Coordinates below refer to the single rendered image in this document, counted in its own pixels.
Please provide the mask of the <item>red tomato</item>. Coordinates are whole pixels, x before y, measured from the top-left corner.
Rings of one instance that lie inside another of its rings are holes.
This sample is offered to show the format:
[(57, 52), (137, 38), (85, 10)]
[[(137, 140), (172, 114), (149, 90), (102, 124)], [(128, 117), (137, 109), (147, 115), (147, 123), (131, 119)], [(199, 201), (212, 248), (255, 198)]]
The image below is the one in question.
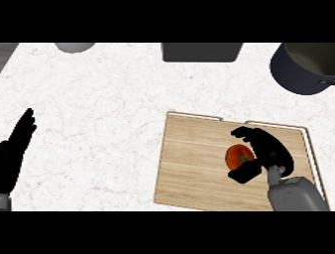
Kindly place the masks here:
[(242, 144), (232, 146), (226, 154), (226, 163), (233, 171), (246, 161), (254, 160), (251, 148)]

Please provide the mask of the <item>wooden tray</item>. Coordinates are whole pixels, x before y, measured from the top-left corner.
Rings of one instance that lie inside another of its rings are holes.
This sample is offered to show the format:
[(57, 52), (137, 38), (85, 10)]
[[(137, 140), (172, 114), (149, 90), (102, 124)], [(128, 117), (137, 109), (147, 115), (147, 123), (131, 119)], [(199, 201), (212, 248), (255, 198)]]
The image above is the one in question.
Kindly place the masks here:
[(270, 211), (267, 174), (246, 184), (229, 178), (227, 150), (242, 126), (217, 116), (170, 111), (165, 118), (153, 201), (186, 208)]

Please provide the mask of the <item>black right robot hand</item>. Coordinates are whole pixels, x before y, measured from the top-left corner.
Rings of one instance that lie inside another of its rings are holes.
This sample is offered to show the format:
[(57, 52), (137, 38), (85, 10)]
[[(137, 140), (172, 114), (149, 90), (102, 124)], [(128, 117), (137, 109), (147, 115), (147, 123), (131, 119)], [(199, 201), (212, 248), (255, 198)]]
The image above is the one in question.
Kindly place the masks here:
[(294, 172), (294, 159), (280, 141), (263, 129), (246, 126), (234, 129), (232, 135), (251, 143), (255, 159), (245, 161), (229, 172), (229, 177), (237, 183), (245, 184), (261, 174), (261, 169), (270, 170), (271, 166), (282, 167), (283, 171), (279, 176), (288, 177)]

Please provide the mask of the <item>dark grey pot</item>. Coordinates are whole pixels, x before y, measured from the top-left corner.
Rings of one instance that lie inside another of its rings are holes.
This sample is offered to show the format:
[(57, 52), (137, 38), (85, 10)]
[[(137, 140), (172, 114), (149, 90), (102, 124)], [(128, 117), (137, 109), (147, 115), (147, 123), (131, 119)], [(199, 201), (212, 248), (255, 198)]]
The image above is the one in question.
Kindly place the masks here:
[(299, 95), (320, 93), (335, 85), (335, 43), (282, 43), (268, 67), (288, 91)]

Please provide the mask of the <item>dark grey rectangular appliance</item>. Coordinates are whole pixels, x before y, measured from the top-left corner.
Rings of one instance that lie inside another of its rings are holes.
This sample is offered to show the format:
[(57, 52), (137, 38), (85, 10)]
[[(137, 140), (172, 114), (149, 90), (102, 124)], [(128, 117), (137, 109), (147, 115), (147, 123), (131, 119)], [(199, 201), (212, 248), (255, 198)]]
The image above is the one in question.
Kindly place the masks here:
[(242, 43), (164, 43), (162, 60), (171, 63), (232, 63)]

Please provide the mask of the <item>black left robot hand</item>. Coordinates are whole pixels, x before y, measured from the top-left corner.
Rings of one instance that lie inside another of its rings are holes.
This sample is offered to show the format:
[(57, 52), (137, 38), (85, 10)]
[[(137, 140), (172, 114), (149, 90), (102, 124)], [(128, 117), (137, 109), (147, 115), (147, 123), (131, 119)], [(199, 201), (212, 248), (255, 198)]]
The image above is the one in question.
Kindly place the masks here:
[(9, 139), (0, 143), (0, 194), (9, 194), (15, 189), (23, 155), (35, 130), (34, 110), (28, 108), (16, 123)]

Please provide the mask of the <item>pale grey round object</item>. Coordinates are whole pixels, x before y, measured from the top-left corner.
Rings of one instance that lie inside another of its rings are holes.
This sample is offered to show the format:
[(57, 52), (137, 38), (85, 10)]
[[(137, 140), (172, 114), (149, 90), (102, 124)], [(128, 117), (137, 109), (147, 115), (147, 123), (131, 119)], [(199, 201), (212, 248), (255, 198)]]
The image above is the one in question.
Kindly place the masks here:
[(56, 43), (59, 50), (65, 53), (82, 53), (93, 47), (93, 43)]

